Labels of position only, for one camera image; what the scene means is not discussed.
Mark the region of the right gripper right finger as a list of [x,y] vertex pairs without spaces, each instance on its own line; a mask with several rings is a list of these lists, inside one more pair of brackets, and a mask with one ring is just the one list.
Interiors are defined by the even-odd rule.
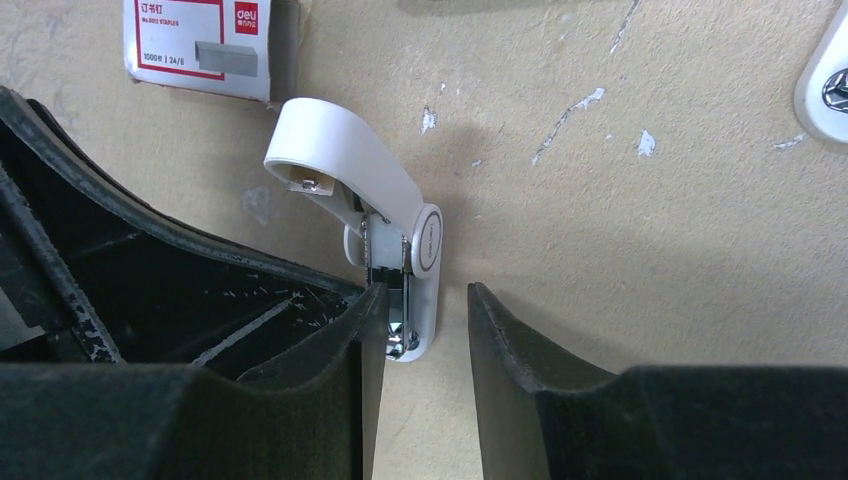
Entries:
[[613,373],[467,289],[488,479],[843,479],[847,372],[641,365]]

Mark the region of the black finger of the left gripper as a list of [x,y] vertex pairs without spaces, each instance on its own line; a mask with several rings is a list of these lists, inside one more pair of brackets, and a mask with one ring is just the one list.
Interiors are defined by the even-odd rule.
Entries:
[[361,288],[158,212],[44,105],[3,88],[1,291],[42,331],[31,361],[184,363],[236,379]]

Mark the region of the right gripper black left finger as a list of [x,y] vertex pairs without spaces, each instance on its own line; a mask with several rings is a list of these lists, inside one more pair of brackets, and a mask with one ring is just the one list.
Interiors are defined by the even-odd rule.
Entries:
[[179,364],[6,364],[5,479],[368,479],[389,295],[240,381]]

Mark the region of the red staple box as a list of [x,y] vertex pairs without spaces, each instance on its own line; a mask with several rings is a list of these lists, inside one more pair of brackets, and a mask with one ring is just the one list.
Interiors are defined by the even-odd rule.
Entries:
[[297,1],[127,0],[124,65],[132,79],[263,103],[296,88]]

